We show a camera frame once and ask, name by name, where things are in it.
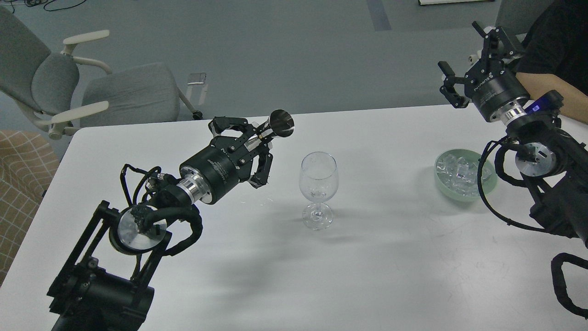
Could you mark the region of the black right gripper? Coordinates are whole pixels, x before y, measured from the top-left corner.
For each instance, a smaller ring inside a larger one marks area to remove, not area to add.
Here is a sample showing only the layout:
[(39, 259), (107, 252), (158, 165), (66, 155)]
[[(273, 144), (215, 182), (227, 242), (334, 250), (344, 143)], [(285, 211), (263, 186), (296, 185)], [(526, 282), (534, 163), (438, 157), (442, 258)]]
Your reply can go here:
[[(526, 51), (516, 35), (500, 26), (483, 28), (474, 21), (472, 27), (485, 40), (481, 50), (472, 55), (473, 66), (465, 77), (457, 77), (447, 62), (439, 61), (437, 65), (444, 75), (439, 91), (454, 108), (467, 107), (470, 99), (486, 122), (496, 122), (502, 108), (520, 108), (531, 99), (505, 66), (523, 57)], [(464, 86), (465, 96), (457, 92), (455, 85)]]

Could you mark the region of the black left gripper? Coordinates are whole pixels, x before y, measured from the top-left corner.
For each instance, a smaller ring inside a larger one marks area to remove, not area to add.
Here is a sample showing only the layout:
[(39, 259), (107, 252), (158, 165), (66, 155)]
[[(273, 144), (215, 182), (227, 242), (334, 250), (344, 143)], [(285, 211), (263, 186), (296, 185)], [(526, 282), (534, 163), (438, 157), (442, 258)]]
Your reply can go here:
[[(200, 200), (214, 205), (239, 183), (248, 182), (254, 188), (267, 184), (274, 160), (271, 142), (256, 148), (258, 130), (247, 119), (214, 117), (209, 130), (213, 134), (209, 144), (179, 167), (177, 186), (192, 204)], [(240, 135), (223, 136), (227, 130)]]

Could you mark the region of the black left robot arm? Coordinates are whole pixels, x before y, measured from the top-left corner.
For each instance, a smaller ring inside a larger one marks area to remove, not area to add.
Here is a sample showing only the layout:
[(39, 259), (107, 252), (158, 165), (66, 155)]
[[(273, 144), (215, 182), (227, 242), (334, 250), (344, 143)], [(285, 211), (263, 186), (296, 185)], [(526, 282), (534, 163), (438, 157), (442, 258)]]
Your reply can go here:
[(239, 183), (262, 187), (273, 156), (271, 141), (288, 136), (292, 119), (279, 111), (262, 124), (216, 117), (212, 140), (183, 161), (178, 176), (124, 165), (126, 207), (103, 200), (51, 283), (54, 331), (137, 331), (155, 291), (150, 281), (162, 258), (177, 255), (203, 233), (198, 202), (213, 205)]

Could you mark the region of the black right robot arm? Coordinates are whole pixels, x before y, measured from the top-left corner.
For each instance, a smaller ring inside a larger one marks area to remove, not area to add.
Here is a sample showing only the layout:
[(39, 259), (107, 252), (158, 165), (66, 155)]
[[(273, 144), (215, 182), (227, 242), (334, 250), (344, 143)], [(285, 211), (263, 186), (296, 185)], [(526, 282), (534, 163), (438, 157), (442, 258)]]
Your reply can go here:
[(453, 107), (472, 102), (486, 122), (506, 126), (506, 136), (488, 142), (480, 162), (498, 149), (496, 174), (512, 186), (527, 188), (534, 201), (530, 216), (538, 228), (515, 222), (493, 207), (491, 212), (516, 228), (578, 238), (586, 244), (588, 157), (586, 145), (561, 129), (563, 97), (550, 90), (531, 101), (508, 69), (510, 61), (524, 55), (521, 43), (502, 27), (486, 29), (478, 22), (472, 26), (484, 41), (478, 59), (464, 77), (456, 76), (447, 62), (439, 62), (444, 75), (440, 92)]

